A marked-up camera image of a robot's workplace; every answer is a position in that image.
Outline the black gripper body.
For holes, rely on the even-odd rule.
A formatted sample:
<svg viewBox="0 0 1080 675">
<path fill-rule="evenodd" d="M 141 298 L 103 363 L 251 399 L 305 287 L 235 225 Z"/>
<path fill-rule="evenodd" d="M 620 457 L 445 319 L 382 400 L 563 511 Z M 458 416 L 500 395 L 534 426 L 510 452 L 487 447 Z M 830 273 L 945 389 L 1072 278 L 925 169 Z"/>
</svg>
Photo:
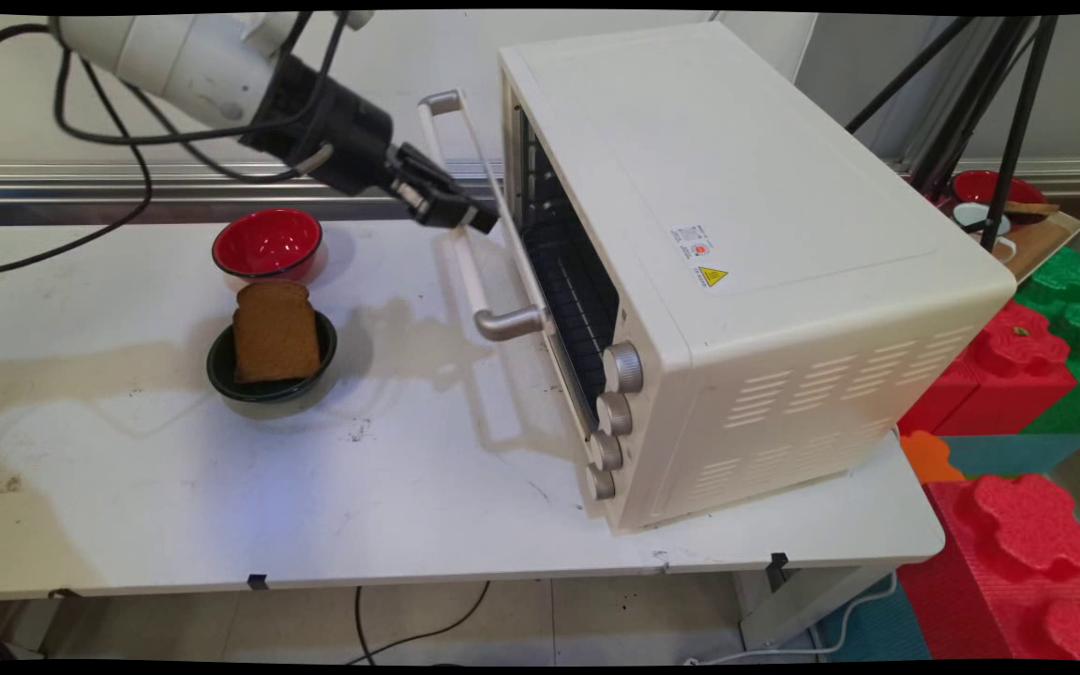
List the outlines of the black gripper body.
<svg viewBox="0 0 1080 675">
<path fill-rule="evenodd" d="M 322 80 L 322 92 L 303 119 L 287 127 L 244 134 L 240 144 L 274 157 L 288 167 L 303 165 L 323 146 L 330 146 L 330 157 L 306 171 L 306 175 L 345 195 L 359 195 L 374 187 L 394 188 L 402 183 L 401 149 L 393 145 L 391 116 L 294 55 L 278 60 L 253 123 L 303 111 L 318 80 Z"/>
</svg>

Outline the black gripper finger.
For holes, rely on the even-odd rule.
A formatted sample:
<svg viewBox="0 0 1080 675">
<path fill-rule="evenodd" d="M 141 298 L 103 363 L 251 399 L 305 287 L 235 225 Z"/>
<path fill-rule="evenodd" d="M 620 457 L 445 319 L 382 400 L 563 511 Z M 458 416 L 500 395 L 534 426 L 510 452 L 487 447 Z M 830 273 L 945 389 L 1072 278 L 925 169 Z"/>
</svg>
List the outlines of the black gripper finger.
<svg viewBox="0 0 1080 675">
<path fill-rule="evenodd" d="M 420 183 L 404 184 L 404 204 L 415 222 L 432 228 L 472 228 L 489 234 L 499 222 L 499 213 L 492 204 L 469 195 L 461 187 Z"/>
<path fill-rule="evenodd" d="M 459 186 L 450 172 L 438 166 L 410 141 L 394 148 L 394 195 L 411 210 L 480 206 L 480 202 Z"/>
</svg>

